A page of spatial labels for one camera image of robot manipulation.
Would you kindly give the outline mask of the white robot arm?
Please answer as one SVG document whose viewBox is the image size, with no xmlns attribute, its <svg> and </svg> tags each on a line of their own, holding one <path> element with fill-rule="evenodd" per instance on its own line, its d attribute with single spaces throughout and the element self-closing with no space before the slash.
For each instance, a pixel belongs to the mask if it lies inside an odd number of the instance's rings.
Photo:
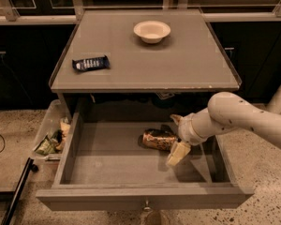
<svg viewBox="0 0 281 225">
<path fill-rule="evenodd" d="M 214 135 L 226 134 L 235 128 L 244 128 L 281 149 L 281 85 L 266 111 L 230 92 L 214 94 L 200 112 L 187 116 L 170 117 L 178 128 L 180 142 L 175 142 L 167 158 L 169 166 L 178 164 L 192 145 L 207 141 Z"/>
</svg>

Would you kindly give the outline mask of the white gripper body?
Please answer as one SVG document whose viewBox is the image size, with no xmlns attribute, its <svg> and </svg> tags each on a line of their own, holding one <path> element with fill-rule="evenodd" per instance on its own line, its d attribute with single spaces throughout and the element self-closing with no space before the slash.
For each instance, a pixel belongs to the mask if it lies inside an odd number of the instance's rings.
<svg viewBox="0 0 281 225">
<path fill-rule="evenodd" d="M 206 112 L 191 113 L 180 118 L 178 122 L 178 135 L 180 139 L 191 145 L 204 143 L 208 139 Z"/>
</svg>

